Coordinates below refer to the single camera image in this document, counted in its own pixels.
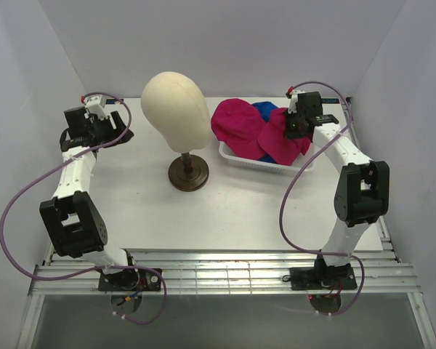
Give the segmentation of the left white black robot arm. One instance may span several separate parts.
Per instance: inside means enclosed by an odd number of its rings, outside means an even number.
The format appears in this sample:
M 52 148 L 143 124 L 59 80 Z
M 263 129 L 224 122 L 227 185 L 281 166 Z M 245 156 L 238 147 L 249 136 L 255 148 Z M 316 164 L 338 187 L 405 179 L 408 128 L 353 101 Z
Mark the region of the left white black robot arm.
M 103 278 L 126 291 L 140 282 L 133 257 L 108 240 L 108 229 L 89 195 L 98 145 L 119 137 L 126 143 L 134 136 L 118 112 L 106 114 L 94 108 L 64 112 L 68 127 L 60 136 L 62 168 L 57 190 L 40 204 L 39 212 L 56 253 L 61 257 L 85 258 L 100 267 Z

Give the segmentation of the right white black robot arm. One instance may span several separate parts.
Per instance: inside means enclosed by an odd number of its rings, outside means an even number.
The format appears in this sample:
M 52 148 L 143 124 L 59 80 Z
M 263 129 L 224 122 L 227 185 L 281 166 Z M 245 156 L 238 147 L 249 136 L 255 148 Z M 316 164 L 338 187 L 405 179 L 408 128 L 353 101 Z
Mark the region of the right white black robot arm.
M 389 208 L 389 166 L 362 153 L 344 135 L 339 120 L 323 111 L 319 92 L 292 89 L 284 135 L 308 138 L 327 156 L 339 174 L 334 194 L 336 222 L 325 246 L 315 252 L 311 268 L 291 268 L 288 282 L 295 291 L 357 287 L 350 264 L 353 252 L 368 228 Z

